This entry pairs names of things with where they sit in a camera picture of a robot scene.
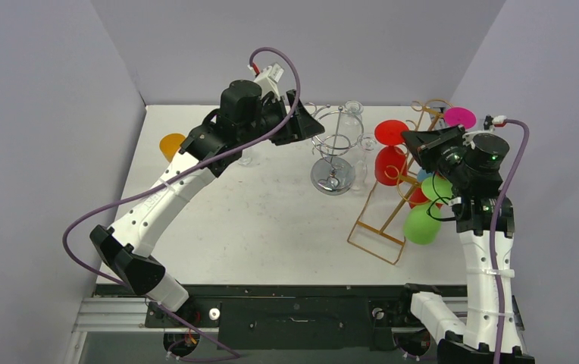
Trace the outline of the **patterned clear glass goblet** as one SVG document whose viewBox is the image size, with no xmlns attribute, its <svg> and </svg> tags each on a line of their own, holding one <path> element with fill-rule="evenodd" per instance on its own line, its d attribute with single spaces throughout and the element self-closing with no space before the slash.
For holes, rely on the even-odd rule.
<svg viewBox="0 0 579 364">
<path fill-rule="evenodd" d="M 253 162 L 252 148 L 244 149 L 242 151 L 242 155 L 240 156 L 237 162 L 241 166 L 250 166 Z"/>
</svg>

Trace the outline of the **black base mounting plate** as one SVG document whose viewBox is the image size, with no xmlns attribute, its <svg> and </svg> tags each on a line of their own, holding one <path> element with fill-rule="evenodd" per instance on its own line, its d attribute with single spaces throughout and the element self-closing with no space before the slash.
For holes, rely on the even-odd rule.
<svg viewBox="0 0 579 364">
<path fill-rule="evenodd" d="M 434 360 L 432 335 L 406 311 L 408 290 L 405 284 L 192 285 L 176 317 L 149 303 L 145 325 L 164 332 L 165 356 L 181 362 L 357 348 Z"/>
</svg>

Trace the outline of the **pink plastic wine glass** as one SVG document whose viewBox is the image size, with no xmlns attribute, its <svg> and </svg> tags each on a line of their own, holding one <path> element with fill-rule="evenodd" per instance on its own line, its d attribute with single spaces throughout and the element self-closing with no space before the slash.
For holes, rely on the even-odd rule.
<svg viewBox="0 0 579 364">
<path fill-rule="evenodd" d="M 476 115 L 463 107 L 448 108 L 443 119 L 449 127 L 463 126 L 465 129 L 470 129 L 477 123 Z"/>
</svg>

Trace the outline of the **blue plastic wine glass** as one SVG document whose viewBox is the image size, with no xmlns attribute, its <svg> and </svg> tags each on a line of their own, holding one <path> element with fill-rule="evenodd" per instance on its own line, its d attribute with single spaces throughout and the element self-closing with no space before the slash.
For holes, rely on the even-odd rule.
<svg viewBox="0 0 579 364">
<path fill-rule="evenodd" d="M 426 180 L 432 176 L 434 176 L 433 172 L 428 172 L 428 171 L 425 171 L 424 169 L 421 169 L 416 175 L 416 180 L 418 183 L 421 184 L 424 180 Z"/>
</svg>

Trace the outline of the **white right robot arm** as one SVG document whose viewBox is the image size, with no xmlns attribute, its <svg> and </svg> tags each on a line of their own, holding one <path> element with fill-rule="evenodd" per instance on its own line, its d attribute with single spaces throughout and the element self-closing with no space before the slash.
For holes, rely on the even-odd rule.
<svg viewBox="0 0 579 364">
<path fill-rule="evenodd" d="M 510 258 L 514 210 L 500 165 L 509 144 L 491 132 L 468 135 L 464 127 L 404 131 L 419 166 L 452 185 L 449 204 L 462 245 L 467 317 L 462 322 L 431 286 L 417 286 L 396 302 L 397 317 L 419 321 L 437 345 L 439 363 L 533 363 L 515 323 Z"/>
</svg>

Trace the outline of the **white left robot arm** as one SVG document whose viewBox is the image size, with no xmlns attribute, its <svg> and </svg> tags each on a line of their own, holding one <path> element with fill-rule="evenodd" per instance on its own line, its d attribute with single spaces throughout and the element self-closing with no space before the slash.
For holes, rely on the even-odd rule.
<svg viewBox="0 0 579 364">
<path fill-rule="evenodd" d="M 191 129 L 153 185 L 129 212 L 89 235 L 107 265 L 130 290 L 164 307 L 176 326 L 189 324 L 194 305 L 189 292 L 152 255 L 161 235 L 191 199 L 242 156 L 242 146 L 270 140 L 275 146 L 316 137 L 324 126 L 300 101 L 297 90 L 286 97 L 249 80 L 233 81 L 218 108 Z"/>
</svg>

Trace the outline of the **yellow plastic wine glass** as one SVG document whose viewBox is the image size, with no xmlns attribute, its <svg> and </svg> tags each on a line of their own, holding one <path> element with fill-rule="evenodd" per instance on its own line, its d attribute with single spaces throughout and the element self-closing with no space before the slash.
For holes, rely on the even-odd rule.
<svg viewBox="0 0 579 364">
<path fill-rule="evenodd" d="M 168 162 L 172 162 L 185 139 L 181 133 L 170 133 L 160 140 L 159 149 Z"/>
</svg>

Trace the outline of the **green plastic wine glass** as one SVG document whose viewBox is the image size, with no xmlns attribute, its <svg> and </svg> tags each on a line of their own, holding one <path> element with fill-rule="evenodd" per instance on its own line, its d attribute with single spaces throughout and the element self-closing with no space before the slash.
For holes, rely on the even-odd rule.
<svg viewBox="0 0 579 364">
<path fill-rule="evenodd" d="M 415 191 L 423 200 L 410 198 L 409 212 L 403 233 L 406 240 L 418 245 L 429 245 L 435 241 L 444 221 L 441 213 L 443 206 L 448 206 L 452 199 L 452 184 L 437 174 L 425 178 Z"/>
</svg>

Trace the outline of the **clear stemmed wine glass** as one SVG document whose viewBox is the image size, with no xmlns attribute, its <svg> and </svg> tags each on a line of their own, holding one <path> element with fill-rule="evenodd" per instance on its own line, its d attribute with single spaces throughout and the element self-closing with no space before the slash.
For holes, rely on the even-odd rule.
<svg viewBox="0 0 579 364">
<path fill-rule="evenodd" d="M 363 133 L 360 135 L 350 151 L 348 152 L 348 161 L 355 172 L 355 179 L 352 183 L 352 192 L 361 192 L 365 186 L 365 180 L 368 176 L 368 161 L 375 150 L 377 141 L 372 133 Z"/>
</svg>

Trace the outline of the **red plastic wine glass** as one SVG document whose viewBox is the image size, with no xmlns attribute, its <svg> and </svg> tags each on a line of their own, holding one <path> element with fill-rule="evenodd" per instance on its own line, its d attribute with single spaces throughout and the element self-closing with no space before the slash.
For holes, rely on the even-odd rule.
<svg viewBox="0 0 579 364">
<path fill-rule="evenodd" d="M 399 146 L 404 143 L 402 132 L 407 130 L 406 123 L 395 119 L 382 121 L 375 127 L 375 139 L 383 145 L 374 161 L 374 176 L 380 184 L 391 187 L 402 183 L 407 163 Z"/>
</svg>

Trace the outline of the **chrome spiral glass rack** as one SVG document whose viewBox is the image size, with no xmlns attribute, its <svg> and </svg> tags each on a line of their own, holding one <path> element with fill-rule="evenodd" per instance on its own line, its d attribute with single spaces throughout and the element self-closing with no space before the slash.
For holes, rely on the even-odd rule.
<svg viewBox="0 0 579 364">
<path fill-rule="evenodd" d="M 344 105 L 334 107 L 310 103 L 309 106 L 314 109 L 310 115 L 315 120 L 333 122 L 331 128 L 311 138 L 311 151 L 318 156 L 311 167 L 311 183 L 317 191 L 328 196 L 343 195 L 351 189 L 355 179 L 354 169 L 345 155 L 356 143 L 340 131 Z"/>
</svg>

